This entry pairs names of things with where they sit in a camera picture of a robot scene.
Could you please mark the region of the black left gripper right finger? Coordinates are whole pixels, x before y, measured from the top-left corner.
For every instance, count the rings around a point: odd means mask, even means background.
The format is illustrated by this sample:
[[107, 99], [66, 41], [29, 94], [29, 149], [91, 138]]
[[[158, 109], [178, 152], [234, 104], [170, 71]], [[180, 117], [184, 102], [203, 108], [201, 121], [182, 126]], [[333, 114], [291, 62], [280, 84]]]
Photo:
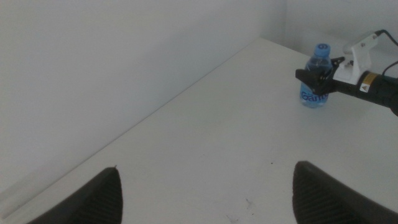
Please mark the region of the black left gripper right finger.
[[359, 194], [308, 161], [296, 163], [292, 192], [297, 223], [397, 223], [397, 212]]

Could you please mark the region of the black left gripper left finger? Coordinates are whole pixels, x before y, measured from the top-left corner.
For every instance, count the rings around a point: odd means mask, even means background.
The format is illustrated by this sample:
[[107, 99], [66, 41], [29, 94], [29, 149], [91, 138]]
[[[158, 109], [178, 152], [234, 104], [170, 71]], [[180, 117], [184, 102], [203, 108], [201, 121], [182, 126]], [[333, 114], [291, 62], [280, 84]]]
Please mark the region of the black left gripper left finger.
[[107, 167], [29, 224], [121, 224], [123, 191], [119, 171]]

